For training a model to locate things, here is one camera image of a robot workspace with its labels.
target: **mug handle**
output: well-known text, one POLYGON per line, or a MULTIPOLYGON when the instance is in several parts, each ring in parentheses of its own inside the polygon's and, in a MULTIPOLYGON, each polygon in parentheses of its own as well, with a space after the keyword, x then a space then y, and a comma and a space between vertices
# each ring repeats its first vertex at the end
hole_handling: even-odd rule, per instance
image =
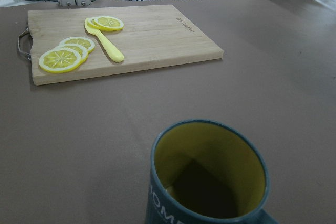
POLYGON ((265 212, 265 210, 261 210, 254 218, 255 224, 279 224, 271 215, 265 212))

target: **printed text on mug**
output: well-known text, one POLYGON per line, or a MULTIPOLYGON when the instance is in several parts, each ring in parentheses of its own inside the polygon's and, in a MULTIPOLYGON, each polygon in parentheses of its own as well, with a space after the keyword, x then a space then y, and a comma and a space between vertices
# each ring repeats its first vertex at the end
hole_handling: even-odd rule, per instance
POLYGON ((161 204, 157 194, 153 191, 153 186, 152 185, 151 185, 151 189, 150 189, 150 195, 151 195, 151 199, 154 203, 154 206, 156 207, 156 209, 160 213, 162 219, 165 220, 165 222, 170 223, 170 224, 184 224, 183 222, 181 222, 179 220, 175 220, 176 218, 173 215, 167 215, 166 207, 161 204))

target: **lemon rind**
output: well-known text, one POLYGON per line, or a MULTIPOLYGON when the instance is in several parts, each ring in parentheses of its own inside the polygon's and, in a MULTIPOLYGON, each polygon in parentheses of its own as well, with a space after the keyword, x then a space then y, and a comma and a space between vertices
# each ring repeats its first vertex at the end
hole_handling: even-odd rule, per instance
POLYGON ((81 36, 75 36, 75 37, 65 38, 64 40, 62 40, 59 43, 59 45, 66 44, 66 41, 71 40, 71 39, 83 39, 83 40, 86 40, 86 41, 90 42, 91 46, 89 48, 87 48, 88 53, 91 53, 95 49, 95 47, 96 47, 96 44, 93 42, 92 39, 89 39, 87 37, 81 37, 81 36))
POLYGON ((81 64, 84 63, 89 56, 88 50, 86 49, 86 47, 80 45, 80 44, 75 44, 75 43, 65 43, 62 45, 58 45, 57 47, 55 47, 54 49, 58 49, 58 48, 68 48, 67 46, 73 46, 73 47, 79 47, 80 50, 82 50, 83 55, 81 55, 81 64))
POLYGON ((118 18, 115 18, 115 17, 111 17, 111 16, 98 16, 98 17, 95 17, 93 20, 94 20, 94 24, 100 27, 99 28, 100 30, 104 30, 104 31, 118 31, 118 30, 122 30, 124 28, 124 22, 121 21, 118 18), (99 22, 99 18, 112 18, 112 19, 115 19, 115 20, 117 20, 120 23, 120 26, 118 26, 118 27, 105 26, 105 25, 103 25, 103 24, 101 24, 99 22))
POLYGON ((88 26, 95 28, 95 29, 100 29, 101 27, 95 24, 94 17, 88 18, 88 26))
POLYGON ((57 49, 52 49, 52 50, 46 51, 44 54, 42 54, 41 57, 39 58, 39 66, 44 71, 49 72, 49 73, 66 73, 66 72, 70 72, 70 71, 73 71, 74 69, 78 68, 81 65, 81 58, 82 57, 81 57, 80 53, 77 52, 76 50, 66 48, 66 47, 59 48, 59 49, 57 48, 57 49), (54 51, 61 51, 61 50, 69 51, 69 52, 72 52, 72 53, 75 54, 76 60, 73 62, 73 64, 71 64, 67 67, 64 67, 64 68, 51 68, 51 67, 43 64, 43 59, 48 54, 50 54, 51 52, 54 52, 54 51))

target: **mug rim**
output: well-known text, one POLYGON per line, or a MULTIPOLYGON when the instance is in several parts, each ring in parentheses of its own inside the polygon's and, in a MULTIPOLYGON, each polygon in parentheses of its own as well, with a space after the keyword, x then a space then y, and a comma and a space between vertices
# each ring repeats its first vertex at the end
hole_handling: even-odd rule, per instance
POLYGON ((270 177, 269 177, 269 173, 266 167, 266 163, 263 159, 263 157, 261 156, 261 154, 259 153, 259 151, 254 147, 254 145, 246 138, 244 137, 241 133, 239 133, 238 131, 236 131, 235 129, 231 128, 230 126, 223 124, 221 122, 218 121, 214 121, 214 120, 208 120, 208 119, 187 119, 187 120, 183 120, 183 121, 179 121, 176 122, 174 124, 172 124, 171 126, 167 127, 165 130, 163 130, 155 139, 155 142, 152 146, 151 149, 151 174, 156 182, 157 187, 159 188, 159 190, 161 191, 161 193, 172 203, 175 204, 175 206, 182 212, 185 212, 188 215, 194 216, 202 221, 211 221, 213 223, 235 223, 235 222, 239 222, 239 221, 243 221, 245 219, 251 218, 254 215, 256 215, 258 212, 260 212, 262 210, 262 207, 264 206, 269 191, 270 191, 270 177), (187 124, 187 123, 209 123, 209 124, 214 124, 220 127, 223 127, 229 131, 231 131, 232 133, 234 133, 235 135, 237 135, 238 137, 240 137, 257 155, 262 169, 264 171, 265 174, 265 191, 264 191, 264 195, 260 201, 260 203, 258 204, 258 206, 253 209, 252 211, 250 211, 249 213, 242 215, 242 216, 238 216, 235 218, 214 218, 214 217, 209 217, 209 216, 205 216, 205 215, 201 215, 197 212, 194 212, 188 208, 186 208, 185 206, 183 206, 181 203, 179 203, 176 199, 174 199, 163 187, 157 173, 156 173, 156 168, 155 168, 155 163, 154 163, 154 155, 155 155, 155 150, 157 147, 157 144, 159 143, 160 139, 171 129, 183 125, 183 124, 187 124))

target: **brown table surface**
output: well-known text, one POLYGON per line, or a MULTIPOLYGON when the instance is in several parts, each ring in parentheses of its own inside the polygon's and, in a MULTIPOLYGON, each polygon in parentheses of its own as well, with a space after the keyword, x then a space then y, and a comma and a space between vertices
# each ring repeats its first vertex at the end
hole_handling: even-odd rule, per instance
POLYGON ((336 0, 89 8, 159 4, 178 8, 223 59, 35 86, 18 35, 28 10, 63 7, 0 8, 0 222, 144 223, 154 139, 203 118, 260 150, 271 176, 265 209, 280 223, 336 223, 336 0))

